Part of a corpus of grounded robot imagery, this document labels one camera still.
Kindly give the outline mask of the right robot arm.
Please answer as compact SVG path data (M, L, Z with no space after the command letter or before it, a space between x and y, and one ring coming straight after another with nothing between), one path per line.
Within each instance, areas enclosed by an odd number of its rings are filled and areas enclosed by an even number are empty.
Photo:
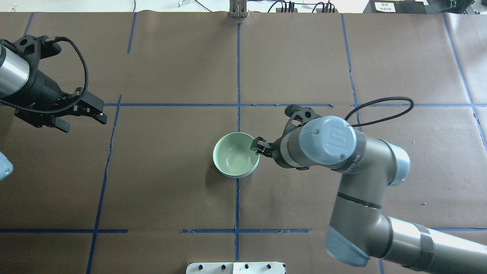
M364 267L377 257L416 272L486 273L485 245L384 215L387 188L410 170L404 149L337 116L307 120L273 143L257 137L250 148L284 168L322 166L342 175L325 241L336 260Z

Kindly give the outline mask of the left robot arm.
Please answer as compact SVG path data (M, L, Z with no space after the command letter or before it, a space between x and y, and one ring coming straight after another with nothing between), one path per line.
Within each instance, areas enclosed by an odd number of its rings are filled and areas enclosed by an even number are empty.
M63 116L87 116L107 123L104 102L82 87L68 94L40 71L39 62L61 52L55 42L24 36L12 43L1 40L1 102L15 109L14 115L30 125L69 132Z

